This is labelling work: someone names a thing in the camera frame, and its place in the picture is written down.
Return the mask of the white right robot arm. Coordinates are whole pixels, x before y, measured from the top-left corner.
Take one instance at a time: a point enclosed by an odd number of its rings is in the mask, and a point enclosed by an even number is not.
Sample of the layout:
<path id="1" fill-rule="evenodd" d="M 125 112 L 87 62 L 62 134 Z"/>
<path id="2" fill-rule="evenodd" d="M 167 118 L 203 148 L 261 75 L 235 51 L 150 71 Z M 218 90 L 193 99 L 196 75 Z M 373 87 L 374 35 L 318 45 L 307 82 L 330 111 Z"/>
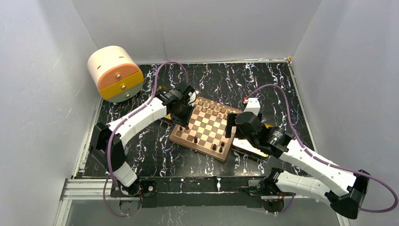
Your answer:
<path id="1" fill-rule="evenodd" d="M 369 179 L 364 170 L 354 173 L 336 169 L 331 163 L 317 159 L 320 155 L 302 148 L 293 140 L 293 134 L 279 127 L 266 127 L 261 122 L 261 114 L 252 112 L 229 113 L 225 136 L 231 137 L 236 128 L 235 137 L 247 140 L 252 147 L 269 156 L 289 162 L 309 174 L 301 177 L 279 168 L 272 171 L 264 181 L 249 185 L 245 189 L 253 195 L 277 195 L 293 193 L 311 197 L 328 204 L 336 213 L 348 219 L 356 219 L 367 193 Z"/>

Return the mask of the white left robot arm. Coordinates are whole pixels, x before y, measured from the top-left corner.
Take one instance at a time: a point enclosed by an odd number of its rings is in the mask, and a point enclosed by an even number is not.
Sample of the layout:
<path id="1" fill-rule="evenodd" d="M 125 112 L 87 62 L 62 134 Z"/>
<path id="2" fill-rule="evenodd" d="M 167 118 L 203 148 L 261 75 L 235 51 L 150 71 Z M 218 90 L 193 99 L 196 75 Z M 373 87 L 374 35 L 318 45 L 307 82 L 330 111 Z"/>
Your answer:
<path id="1" fill-rule="evenodd" d="M 174 124 L 188 129 L 197 97 L 198 92 L 186 82 L 170 90 L 157 90 L 153 97 L 127 115 L 108 124 L 97 123 L 89 153 L 109 172 L 114 183 L 122 184 L 127 195 L 137 195 L 141 184 L 126 161 L 126 144 L 144 128 L 167 115 Z"/>

